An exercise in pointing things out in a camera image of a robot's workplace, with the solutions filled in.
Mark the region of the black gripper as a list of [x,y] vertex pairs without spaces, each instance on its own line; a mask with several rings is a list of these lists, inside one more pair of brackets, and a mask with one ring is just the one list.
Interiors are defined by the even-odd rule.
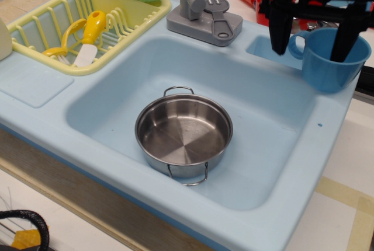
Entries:
[[321,19],[340,23],[335,37],[331,61],[343,62],[360,32],[373,25],[373,12],[366,4],[373,0],[318,0],[325,6],[304,6],[302,0],[273,0],[269,11],[269,33],[274,52],[284,55],[293,24],[293,17]]

